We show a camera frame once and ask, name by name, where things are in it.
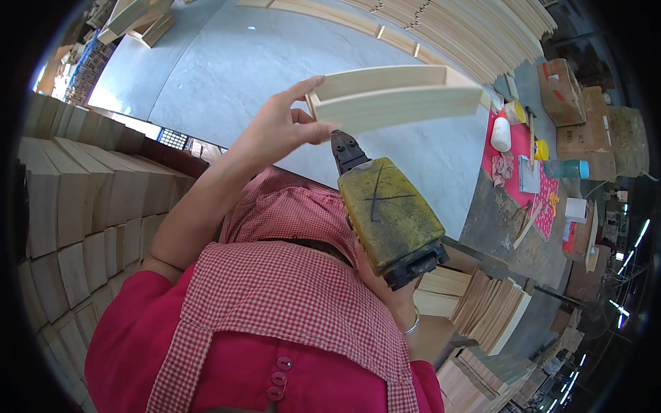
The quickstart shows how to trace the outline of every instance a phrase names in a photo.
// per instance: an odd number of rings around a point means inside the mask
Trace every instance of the white glue bottle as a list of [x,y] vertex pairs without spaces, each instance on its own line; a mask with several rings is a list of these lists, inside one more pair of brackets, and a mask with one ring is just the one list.
[[491,146],[498,152],[507,152],[512,147],[510,123],[507,121],[503,109],[500,110],[500,115],[494,121],[494,129],[491,131]]

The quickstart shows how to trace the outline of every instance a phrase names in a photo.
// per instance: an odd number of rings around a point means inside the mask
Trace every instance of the yellow container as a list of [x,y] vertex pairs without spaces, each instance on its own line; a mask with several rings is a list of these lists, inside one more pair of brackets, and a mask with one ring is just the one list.
[[538,161],[548,161],[549,160],[549,146],[546,144],[546,141],[540,139],[535,141],[535,159]]
[[516,100],[506,103],[503,109],[510,126],[525,123],[525,110]]

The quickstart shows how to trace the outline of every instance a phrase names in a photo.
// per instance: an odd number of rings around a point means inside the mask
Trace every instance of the hammer head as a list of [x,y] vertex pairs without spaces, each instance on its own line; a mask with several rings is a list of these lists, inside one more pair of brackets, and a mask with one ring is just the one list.
[[536,118],[536,117],[537,117],[537,115],[535,115],[535,112],[533,112],[533,110],[530,108],[530,106],[526,106],[526,107],[525,107],[525,111],[526,111],[530,116],[532,116],[533,118]]

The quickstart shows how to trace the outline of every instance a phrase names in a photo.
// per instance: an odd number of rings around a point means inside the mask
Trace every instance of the shirt button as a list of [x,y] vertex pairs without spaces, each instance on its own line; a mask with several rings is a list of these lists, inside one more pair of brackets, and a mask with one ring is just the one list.
[[280,356],[276,362],[278,367],[283,370],[289,370],[292,368],[292,359],[287,356]]
[[271,374],[271,381],[278,386],[284,386],[287,383],[287,376],[281,371],[276,371]]
[[268,397],[269,400],[273,400],[274,402],[277,402],[283,396],[284,393],[278,387],[273,386],[266,390],[266,397]]

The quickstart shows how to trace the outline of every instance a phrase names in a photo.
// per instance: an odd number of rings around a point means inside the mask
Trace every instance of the yellow nail gun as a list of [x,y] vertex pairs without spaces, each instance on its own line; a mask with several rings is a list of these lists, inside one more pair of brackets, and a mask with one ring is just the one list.
[[349,224],[369,264],[393,290],[449,259],[446,230],[420,192],[388,158],[369,159],[356,140],[335,130],[330,141]]

